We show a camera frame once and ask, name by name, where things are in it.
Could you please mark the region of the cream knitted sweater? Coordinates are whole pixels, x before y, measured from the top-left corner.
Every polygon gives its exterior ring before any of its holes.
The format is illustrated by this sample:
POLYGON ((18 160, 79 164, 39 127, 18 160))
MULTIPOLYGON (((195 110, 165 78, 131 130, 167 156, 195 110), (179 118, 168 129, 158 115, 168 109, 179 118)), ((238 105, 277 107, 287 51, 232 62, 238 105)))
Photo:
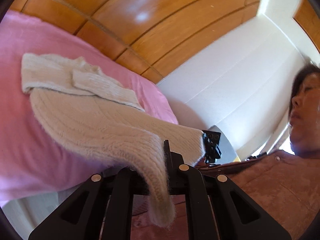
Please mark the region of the cream knitted sweater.
POLYGON ((81 57, 26 53, 21 78, 35 118, 58 144, 107 166, 133 167, 148 185, 152 223, 174 221, 164 141, 195 165, 205 154, 201 130, 149 116, 133 90, 81 57))

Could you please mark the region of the person in brown shirt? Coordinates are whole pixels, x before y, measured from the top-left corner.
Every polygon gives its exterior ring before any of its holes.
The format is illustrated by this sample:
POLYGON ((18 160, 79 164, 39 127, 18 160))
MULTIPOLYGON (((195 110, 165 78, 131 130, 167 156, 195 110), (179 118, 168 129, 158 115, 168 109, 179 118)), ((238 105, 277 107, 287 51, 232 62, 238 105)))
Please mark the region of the person in brown shirt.
POLYGON ((296 75, 289 106, 292 153, 197 169, 225 174, 271 215, 292 239, 319 239, 319 68, 306 64, 296 75))

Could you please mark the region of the pink bedspread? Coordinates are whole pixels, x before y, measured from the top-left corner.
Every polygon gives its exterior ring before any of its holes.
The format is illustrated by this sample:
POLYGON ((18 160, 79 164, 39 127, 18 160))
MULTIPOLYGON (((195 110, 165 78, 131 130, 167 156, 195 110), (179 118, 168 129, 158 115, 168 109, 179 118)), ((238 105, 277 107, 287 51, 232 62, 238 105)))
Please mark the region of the pink bedspread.
POLYGON ((176 124, 166 97, 149 80, 115 63, 99 50, 39 18, 8 11, 1 21, 1 204, 62 191, 103 170, 57 144, 37 122, 21 89, 25 53, 83 57, 137 94, 148 115, 176 124))

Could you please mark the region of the wooden panelled wardrobe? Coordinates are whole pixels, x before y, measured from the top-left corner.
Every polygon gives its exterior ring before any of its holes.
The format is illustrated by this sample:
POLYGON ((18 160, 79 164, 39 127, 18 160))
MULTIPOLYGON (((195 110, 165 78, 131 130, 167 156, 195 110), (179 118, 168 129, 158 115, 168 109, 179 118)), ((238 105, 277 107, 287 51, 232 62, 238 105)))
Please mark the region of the wooden panelled wardrobe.
POLYGON ((266 0, 13 0, 10 9, 53 24, 157 83, 266 0))

